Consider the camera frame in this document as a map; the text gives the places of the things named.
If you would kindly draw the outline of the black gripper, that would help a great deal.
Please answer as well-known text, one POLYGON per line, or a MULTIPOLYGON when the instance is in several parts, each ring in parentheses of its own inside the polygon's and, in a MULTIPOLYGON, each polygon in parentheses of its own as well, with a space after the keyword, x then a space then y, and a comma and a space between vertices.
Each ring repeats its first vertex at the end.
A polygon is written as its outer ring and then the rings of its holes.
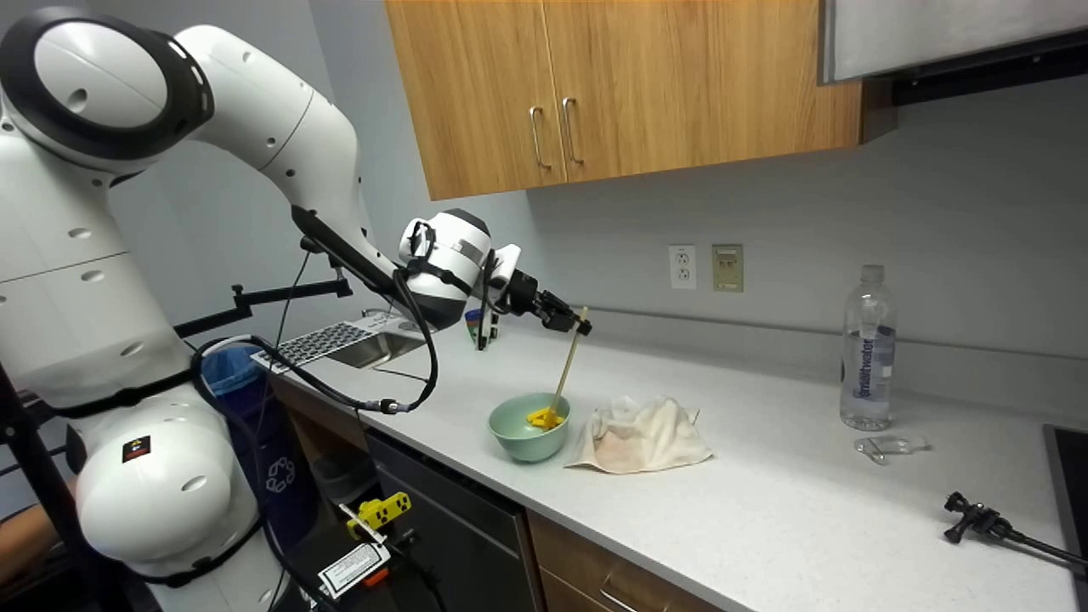
POLYGON ((588 332, 590 321, 585 314, 576 314, 565 300, 555 292, 544 292, 535 275, 519 267, 519 248, 500 246, 488 250, 487 272, 484 272, 484 303, 513 314, 513 316, 537 316, 546 329, 562 332, 588 332))

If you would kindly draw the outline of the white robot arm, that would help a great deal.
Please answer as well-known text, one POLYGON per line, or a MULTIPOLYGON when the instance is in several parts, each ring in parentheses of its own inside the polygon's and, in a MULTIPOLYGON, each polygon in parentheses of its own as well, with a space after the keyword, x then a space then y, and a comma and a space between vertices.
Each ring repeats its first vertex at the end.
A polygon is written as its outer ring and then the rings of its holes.
POLYGON ((223 28, 33 7, 2 31, 0 78, 2 373, 86 442, 83 536, 159 595, 241 595, 279 576, 201 352, 163 303, 185 225, 168 205, 151 232, 123 210, 172 156, 201 147, 248 171, 305 248, 420 332, 471 300, 562 332, 580 322, 465 210, 417 218, 382 250, 349 120, 223 28))

